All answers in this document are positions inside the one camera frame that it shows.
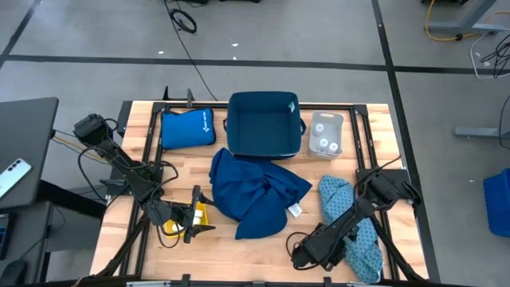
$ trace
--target concrete floor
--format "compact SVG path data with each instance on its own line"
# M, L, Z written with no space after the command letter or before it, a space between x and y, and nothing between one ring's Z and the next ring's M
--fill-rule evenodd
M431 20L457 19L475 1L462 7L437 5ZM30 0L0 0L0 50L31 4ZM427 6L418 0L379 0L379 4L395 65L470 67L469 46L476 38L431 41L422 29ZM388 103L399 133L371 0L263 0L260 4L212 0L205 7L193 9L183 3L182 8L198 23L197 34L182 33L196 59L236 57L238 61L333 62L380 68L201 66L220 100L228 100L237 91L288 90L302 101ZM499 1L489 12L495 10L510 10L510 4ZM507 16L496 21L510 27ZM503 36L487 37L476 52L490 53ZM10 55L186 58L158 0L43 0ZM6 61L0 68L0 101L57 96L61 102L55 126L70 132L73 123L90 112L116 118L123 100L158 99L165 85L173 97L184 96L191 88L199 100L210 100L189 65L70 61ZM510 82L433 73L397 73L397 80L441 281L507 285L510 239L488 230L482 181L508 167L510 154L496 141L457 139L452 130L497 126ZM76 160L76 154L51 143L44 179L63 188L84 187ZM84 168L95 183L109 176L109 168L98 163L88 161ZM50 280L84 276L92 261L96 238L78 237L76 226L98 232L100 223L76 214L65 216L69 227L53 239L52 246L55 250L79 246L81 250L54 253ZM69 236L76 246L64 246Z

